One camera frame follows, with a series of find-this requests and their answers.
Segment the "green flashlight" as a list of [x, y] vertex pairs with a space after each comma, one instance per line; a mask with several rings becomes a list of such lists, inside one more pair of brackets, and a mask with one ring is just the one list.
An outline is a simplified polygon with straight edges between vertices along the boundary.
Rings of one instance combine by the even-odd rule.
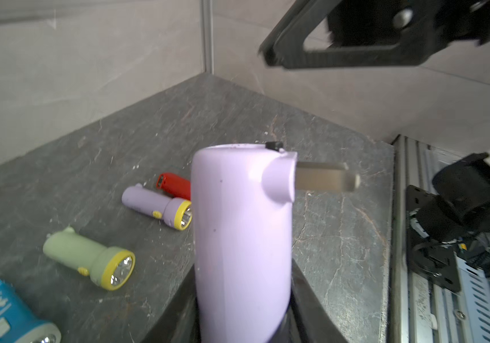
[[73, 227], [50, 235], [43, 245], [43, 253], [107, 291], [120, 289], [136, 266], [136, 256], [131, 251], [106, 247], [78, 234]]

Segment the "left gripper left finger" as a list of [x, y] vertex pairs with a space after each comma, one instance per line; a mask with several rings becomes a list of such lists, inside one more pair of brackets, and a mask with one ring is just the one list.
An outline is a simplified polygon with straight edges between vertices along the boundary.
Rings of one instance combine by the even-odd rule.
[[168, 306], [142, 342], [198, 341], [198, 303], [194, 268], [190, 268]]

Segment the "red flashlight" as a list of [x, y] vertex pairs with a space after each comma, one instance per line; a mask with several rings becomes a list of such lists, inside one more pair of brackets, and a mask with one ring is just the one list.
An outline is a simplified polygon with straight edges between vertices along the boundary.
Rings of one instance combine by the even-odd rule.
[[191, 182], [176, 174], [166, 172], [160, 174], [156, 182], [156, 188], [172, 197], [191, 201]]

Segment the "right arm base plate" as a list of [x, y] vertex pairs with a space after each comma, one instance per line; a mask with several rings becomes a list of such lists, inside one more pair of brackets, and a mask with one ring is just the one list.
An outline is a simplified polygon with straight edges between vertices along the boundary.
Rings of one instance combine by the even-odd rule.
[[416, 215], [435, 198], [434, 194], [409, 185], [406, 199], [406, 262], [414, 272], [432, 284], [458, 293], [462, 290], [455, 254], [456, 243], [444, 244], [432, 239], [419, 224]]

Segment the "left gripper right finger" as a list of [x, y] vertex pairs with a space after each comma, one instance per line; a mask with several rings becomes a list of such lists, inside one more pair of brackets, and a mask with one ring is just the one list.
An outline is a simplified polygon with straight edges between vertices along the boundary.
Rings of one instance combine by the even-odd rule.
[[292, 260], [290, 306], [294, 321], [293, 342], [347, 342], [295, 260]]

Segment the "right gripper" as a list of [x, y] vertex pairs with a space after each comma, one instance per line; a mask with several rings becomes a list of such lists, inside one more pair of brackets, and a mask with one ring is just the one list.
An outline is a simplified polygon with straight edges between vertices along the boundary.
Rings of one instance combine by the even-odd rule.
[[408, 67], [490, 42], [490, 1], [296, 1], [259, 47], [285, 69]]

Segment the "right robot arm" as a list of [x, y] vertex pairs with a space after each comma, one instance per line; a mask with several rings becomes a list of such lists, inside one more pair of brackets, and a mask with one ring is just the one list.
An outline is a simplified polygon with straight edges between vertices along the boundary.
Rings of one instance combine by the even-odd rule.
[[[260, 47], [271, 67], [410, 67], [455, 41], [490, 42], [490, 1], [296, 1]], [[432, 181], [417, 214], [440, 242], [490, 232], [490, 166], [472, 154]]]

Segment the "purple flashlight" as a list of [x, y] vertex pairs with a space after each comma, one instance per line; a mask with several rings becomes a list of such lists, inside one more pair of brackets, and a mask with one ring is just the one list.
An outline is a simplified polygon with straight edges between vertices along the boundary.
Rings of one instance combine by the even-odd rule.
[[293, 342], [295, 193], [359, 184], [346, 166], [300, 162], [279, 142], [197, 151], [191, 202], [201, 340]]
[[176, 230], [187, 230], [193, 219], [191, 202], [182, 198], [170, 198], [144, 188], [141, 184], [128, 187], [122, 195], [122, 203], [141, 214], [162, 220]]

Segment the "blue flashlight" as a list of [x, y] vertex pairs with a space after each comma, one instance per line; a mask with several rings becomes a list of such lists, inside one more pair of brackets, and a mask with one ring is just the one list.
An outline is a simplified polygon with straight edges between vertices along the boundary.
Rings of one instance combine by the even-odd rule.
[[59, 328], [35, 316], [15, 289], [0, 280], [0, 342], [61, 342]]

